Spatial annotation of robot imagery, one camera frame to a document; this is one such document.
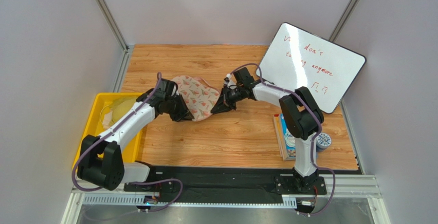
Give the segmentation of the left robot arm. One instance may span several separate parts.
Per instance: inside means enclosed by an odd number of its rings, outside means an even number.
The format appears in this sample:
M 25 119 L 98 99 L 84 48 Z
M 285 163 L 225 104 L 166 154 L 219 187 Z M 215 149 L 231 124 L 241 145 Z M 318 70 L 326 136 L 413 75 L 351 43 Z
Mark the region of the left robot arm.
M 88 192 L 77 182 L 82 179 L 94 184 L 95 191 L 112 191 L 122 183 L 146 182 L 150 167 L 140 162 L 124 163 L 122 152 L 145 126 L 162 114 L 169 114 L 176 122 L 193 120 L 178 93 L 177 83 L 159 78 L 156 86 L 137 97 L 129 111 L 109 129 L 82 140 L 80 157 L 71 173 L 74 186 Z

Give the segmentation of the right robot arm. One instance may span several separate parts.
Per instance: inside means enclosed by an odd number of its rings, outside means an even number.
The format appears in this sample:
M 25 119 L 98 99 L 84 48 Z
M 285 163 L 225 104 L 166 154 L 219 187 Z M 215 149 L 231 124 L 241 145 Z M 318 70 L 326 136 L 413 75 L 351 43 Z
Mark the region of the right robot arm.
M 300 188 L 310 188 L 319 177 L 314 141 L 322 131 L 324 116 L 309 89 L 302 86 L 287 90 L 264 81 L 262 77 L 255 80 L 243 65 L 225 77 L 220 97 L 211 112 L 219 114 L 235 110 L 237 102 L 244 99 L 280 107 L 286 128 L 295 138 L 295 183 Z

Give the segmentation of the floral mesh laundry bag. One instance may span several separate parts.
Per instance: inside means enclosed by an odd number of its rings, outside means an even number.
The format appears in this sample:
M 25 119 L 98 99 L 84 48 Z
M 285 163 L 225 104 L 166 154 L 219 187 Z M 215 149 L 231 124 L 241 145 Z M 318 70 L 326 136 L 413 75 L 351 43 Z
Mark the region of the floral mesh laundry bag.
M 221 93 L 217 88 L 200 77 L 176 76 L 172 81 L 177 84 L 178 92 L 193 115 L 192 121 L 203 121 L 212 115 Z

